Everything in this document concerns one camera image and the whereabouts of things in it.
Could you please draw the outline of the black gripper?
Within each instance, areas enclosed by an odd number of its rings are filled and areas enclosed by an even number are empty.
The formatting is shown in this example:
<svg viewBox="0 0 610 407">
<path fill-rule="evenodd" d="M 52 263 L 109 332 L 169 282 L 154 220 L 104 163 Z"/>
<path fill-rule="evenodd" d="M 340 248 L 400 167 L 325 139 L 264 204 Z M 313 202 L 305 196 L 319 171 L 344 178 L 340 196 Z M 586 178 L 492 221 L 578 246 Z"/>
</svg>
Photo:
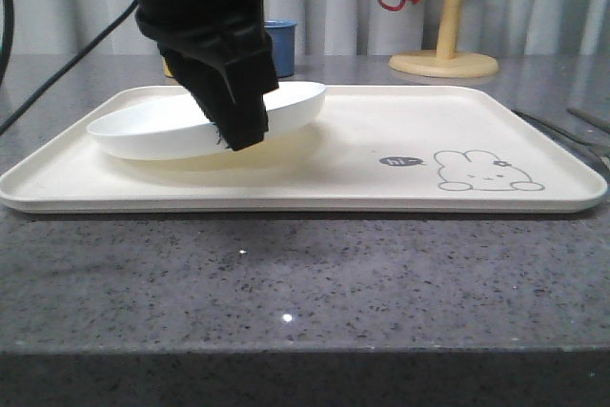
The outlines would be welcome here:
<svg viewBox="0 0 610 407">
<path fill-rule="evenodd" d="M 137 0 L 139 29 L 234 151 L 263 141 L 263 95 L 278 88 L 263 1 Z M 171 47 L 180 40 L 202 41 Z"/>
</svg>

